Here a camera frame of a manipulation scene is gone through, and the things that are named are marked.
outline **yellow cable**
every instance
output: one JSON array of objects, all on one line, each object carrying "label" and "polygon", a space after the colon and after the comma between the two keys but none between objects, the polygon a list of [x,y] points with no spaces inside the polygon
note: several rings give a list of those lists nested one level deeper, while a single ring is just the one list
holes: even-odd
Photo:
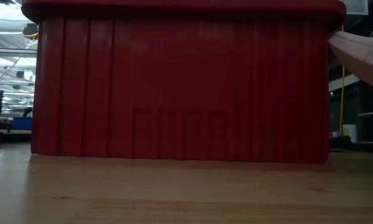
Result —
[{"label": "yellow cable", "polygon": [[341,82],[341,108],[340,108],[340,136],[343,135],[343,107],[344,107],[344,78],[346,76],[346,67],[343,65],[343,79]]},{"label": "yellow cable", "polygon": [[35,37],[37,34],[39,34],[39,33],[35,33],[35,34],[32,34],[32,35],[25,35],[25,34],[24,34],[24,36],[25,36],[25,37]]}]

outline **white object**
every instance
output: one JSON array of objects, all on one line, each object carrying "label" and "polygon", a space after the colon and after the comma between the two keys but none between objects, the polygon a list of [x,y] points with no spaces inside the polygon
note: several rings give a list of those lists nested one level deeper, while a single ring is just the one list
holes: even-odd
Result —
[{"label": "white object", "polygon": [[331,50],[359,79],[373,86],[373,37],[337,32],[329,40]]},{"label": "white object", "polygon": [[351,138],[352,143],[357,143],[357,135],[356,135],[356,125],[355,124],[344,124],[343,125],[343,135],[349,136]]}]

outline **fluorescent light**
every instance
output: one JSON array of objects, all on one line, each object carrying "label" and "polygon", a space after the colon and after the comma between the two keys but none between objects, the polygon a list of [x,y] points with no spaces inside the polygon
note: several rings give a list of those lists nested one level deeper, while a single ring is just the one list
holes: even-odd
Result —
[{"label": "fluorescent light", "polygon": [[34,93],[6,93],[4,92],[4,95],[17,95],[17,96],[35,96]]}]

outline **plastic bin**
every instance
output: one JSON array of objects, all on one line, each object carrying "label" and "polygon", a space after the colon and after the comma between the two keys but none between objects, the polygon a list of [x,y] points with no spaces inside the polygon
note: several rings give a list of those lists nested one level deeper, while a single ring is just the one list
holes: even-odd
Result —
[{"label": "plastic bin", "polygon": [[337,0],[25,0],[32,152],[326,162]]}]

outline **ceiling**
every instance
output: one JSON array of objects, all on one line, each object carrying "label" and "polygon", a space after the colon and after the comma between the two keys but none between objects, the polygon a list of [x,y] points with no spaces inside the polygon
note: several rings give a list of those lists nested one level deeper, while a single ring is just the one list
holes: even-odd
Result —
[{"label": "ceiling", "polygon": [[[32,22],[22,14],[20,4],[0,1],[0,49],[26,49],[29,46],[30,50],[37,50],[37,41],[22,35],[22,29],[28,23]],[[0,53],[0,90],[4,90],[2,114],[19,116],[26,108],[33,107],[35,70],[35,54]],[[22,72],[24,77],[17,77],[17,73]]]}]

